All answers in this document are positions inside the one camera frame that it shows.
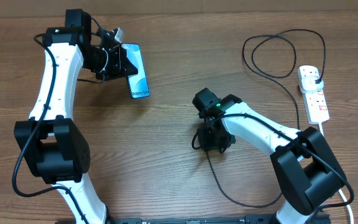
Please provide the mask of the Galaxy smartphone teal screen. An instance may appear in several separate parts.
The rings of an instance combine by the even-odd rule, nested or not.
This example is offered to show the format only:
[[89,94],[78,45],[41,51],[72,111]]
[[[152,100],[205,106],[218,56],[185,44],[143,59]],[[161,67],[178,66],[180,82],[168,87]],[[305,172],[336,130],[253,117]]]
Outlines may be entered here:
[[150,96],[147,76],[142,60],[141,49],[138,44],[123,43],[121,47],[126,50],[126,58],[132,64],[131,71],[127,76],[132,99],[145,98]]

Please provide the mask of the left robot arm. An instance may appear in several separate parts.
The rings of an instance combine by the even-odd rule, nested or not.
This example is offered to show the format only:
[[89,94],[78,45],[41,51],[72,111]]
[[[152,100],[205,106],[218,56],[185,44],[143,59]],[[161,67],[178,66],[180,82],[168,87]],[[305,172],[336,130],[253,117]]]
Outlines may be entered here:
[[73,120],[79,73],[88,69],[101,84],[125,78],[133,99],[150,95],[140,47],[123,42],[121,29],[99,28],[82,9],[69,9],[62,27],[34,37],[45,51],[45,68],[37,101],[25,121],[14,126],[14,137],[31,174],[57,191],[75,223],[111,223],[89,176],[90,147]]

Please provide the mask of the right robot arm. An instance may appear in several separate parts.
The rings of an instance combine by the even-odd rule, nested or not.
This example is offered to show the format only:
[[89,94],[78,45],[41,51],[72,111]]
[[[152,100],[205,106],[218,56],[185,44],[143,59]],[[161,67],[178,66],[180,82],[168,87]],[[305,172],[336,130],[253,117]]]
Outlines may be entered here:
[[218,98],[208,88],[192,101],[203,119],[194,140],[204,152],[223,153],[237,137],[269,156],[285,202],[273,215],[248,215],[247,223],[329,223],[318,212],[343,187],[346,175],[328,142],[314,127],[300,131],[256,113],[234,95]]

